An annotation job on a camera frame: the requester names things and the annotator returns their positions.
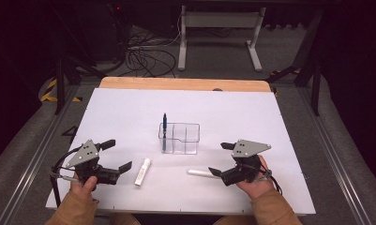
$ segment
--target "black cable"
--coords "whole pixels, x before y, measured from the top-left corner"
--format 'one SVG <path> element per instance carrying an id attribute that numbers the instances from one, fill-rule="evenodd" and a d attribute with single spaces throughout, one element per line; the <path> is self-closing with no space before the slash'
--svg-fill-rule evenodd
<path id="1" fill-rule="evenodd" d="M 67 152 L 66 154 L 64 154 L 61 158 L 59 158 L 59 160 L 55 163 L 55 165 L 52 167 L 52 174 L 50 174 L 50 180 L 51 180 L 51 184 L 53 185 L 53 195 L 55 197 L 55 201 L 56 201 L 56 205 L 57 207 L 59 207 L 59 205 L 61 205 L 61 198 L 59 196 L 59 187 L 58 187 L 58 182 L 56 181 L 56 179 L 58 177 L 54 177 L 55 175 L 59 175 L 59 170 L 60 170 L 60 164 L 65 160 L 65 158 L 67 158 L 68 156 L 70 156 L 71 154 L 75 153 L 75 152 L 78 152 L 80 149 L 80 147 L 78 148 L 75 148 L 69 152 Z"/>
<path id="2" fill-rule="evenodd" d="M 208 33 L 208 34 L 211 34 L 211 35 L 214 35 L 218 38 L 227 38 L 231 35 L 233 29 L 232 28 L 229 28 L 227 29 L 227 31 L 218 31 L 218 29 L 214 29 L 214 28 L 189 28 L 189 30 L 187 31 L 187 35 L 191 35 L 192 33 L 194 32 L 205 32 L 205 33 Z"/>

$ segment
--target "finger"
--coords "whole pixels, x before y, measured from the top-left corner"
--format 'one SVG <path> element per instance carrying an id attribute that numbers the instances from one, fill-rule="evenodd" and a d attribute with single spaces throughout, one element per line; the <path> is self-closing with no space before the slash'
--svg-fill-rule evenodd
<path id="1" fill-rule="evenodd" d="M 249 183 L 247 183 L 246 181 L 240 181 L 240 182 L 236 183 L 236 185 L 237 185 L 240 189 L 242 189 L 242 190 L 246 190 L 246 189 L 248 189 L 248 187 L 249 187 Z"/>
<path id="2" fill-rule="evenodd" d="M 260 161 L 261 161 L 261 164 L 263 165 L 263 167 L 264 167 L 266 170 L 268 170 L 268 169 L 267 169 L 266 161 L 264 160 L 263 156 L 258 155 L 258 157 L 260 158 Z"/>
<path id="3" fill-rule="evenodd" d="M 94 189 L 95 185 L 97 184 L 98 179 L 95 176 L 91 176 L 88 178 L 88 180 L 85 182 L 83 186 L 83 191 L 85 193 L 91 193 L 91 191 Z"/>
<path id="4" fill-rule="evenodd" d="M 73 178 L 79 180 L 79 176 L 76 173 L 73 174 Z M 83 184 L 81 182 L 73 182 L 73 181 L 70 182 L 70 188 L 71 189 L 82 188 L 82 187 L 83 187 Z"/>

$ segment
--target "metal frame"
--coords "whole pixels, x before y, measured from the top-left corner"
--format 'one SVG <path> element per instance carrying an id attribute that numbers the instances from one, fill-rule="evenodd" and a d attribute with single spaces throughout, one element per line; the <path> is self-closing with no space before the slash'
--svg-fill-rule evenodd
<path id="1" fill-rule="evenodd" d="M 253 38 L 247 40 L 247 47 L 255 71 L 262 71 L 260 59 L 255 50 L 255 44 L 260 34 L 265 10 L 265 7 L 261 7 L 259 12 L 193 12 L 187 11 L 186 6 L 182 6 L 178 69 L 184 70 L 186 66 L 187 27 L 240 27 L 255 28 Z"/>

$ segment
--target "gray carpet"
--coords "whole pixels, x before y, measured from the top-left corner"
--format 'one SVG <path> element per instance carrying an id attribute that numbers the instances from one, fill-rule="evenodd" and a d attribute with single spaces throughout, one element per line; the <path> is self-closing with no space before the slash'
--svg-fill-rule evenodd
<path id="1" fill-rule="evenodd" d="M 229 37 L 214 37 L 203 32 L 191 33 L 188 37 L 188 57 L 184 71 L 174 69 L 179 78 L 208 78 L 208 79 L 239 79 L 260 80 L 266 78 L 270 71 L 286 68 L 293 61 L 300 41 L 305 35 L 301 27 L 297 29 L 277 28 L 274 31 L 262 29 L 257 44 L 257 52 L 263 65 L 263 72 L 255 72 L 250 62 L 244 41 L 250 37 L 249 30 L 233 31 Z M 176 58 L 178 44 L 161 47 Z M 155 54 L 166 62 L 171 62 L 169 56 Z M 161 72 L 166 66 L 157 65 L 153 71 Z M 112 72 L 111 76 L 128 71 L 126 66 Z M 128 76 L 143 76 L 144 71 Z M 314 202 L 316 215 L 301 217 L 304 224 L 357 224 L 349 202 L 341 189 L 340 181 L 335 176 L 334 169 L 324 151 L 321 136 L 313 124 L 310 111 L 305 107 L 305 101 L 300 96 L 302 89 L 293 86 L 295 75 L 273 83 L 278 89 L 278 105 L 284 122 L 290 134 L 293 147 L 297 154 L 302 171 L 308 177 L 308 189 Z M 54 132 L 49 143 L 46 157 L 39 166 L 38 173 L 25 196 L 21 196 L 21 205 L 15 209 L 11 224 L 43 224 L 53 214 L 53 210 L 45 208 L 45 202 L 51 191 L 49 170 L 51 166 L 64 155 L 69 148 L 70 137 L 62 136 L 67 129 L 78 126 L 89 101 L 92 91 L 99 84 L 95 77 L 83 77 L 76 97 L 83 97 L 82 102 L 71 102 L 65 111 L 58 129 Z M 15 188 L 23 176 L 24 170 L 36 150 L 40 147 L 56 108 L 55 102 L 44 102 L 42 107 L 25 124 L 15 136 L 0 157 L 0 217 L 7 206 Z M 320 96 L 320 119 L 329 134 L 338 156 L 350 175 L 353 186 L 357 190 L 361 203 L 366 208 L 369 220 L 376 224 L 376 180 L 361 158 L 349 133 L 338 117 L 327 89 L 327 83 L 322 80 Z M 96 224 L 108 224 L 107 218 L 97 218 Z"/>

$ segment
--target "black pen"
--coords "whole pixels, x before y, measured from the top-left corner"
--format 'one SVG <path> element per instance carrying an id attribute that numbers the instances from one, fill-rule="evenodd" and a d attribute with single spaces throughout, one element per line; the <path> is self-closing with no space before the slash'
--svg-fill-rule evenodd
<path id="1" fill-rule="evenodd" d="M 166 133 L 167 133 L 167 115 L 164 113 L 163 116 L 163 148 L 162 150 L 165 152 L 166 149 Z"/>

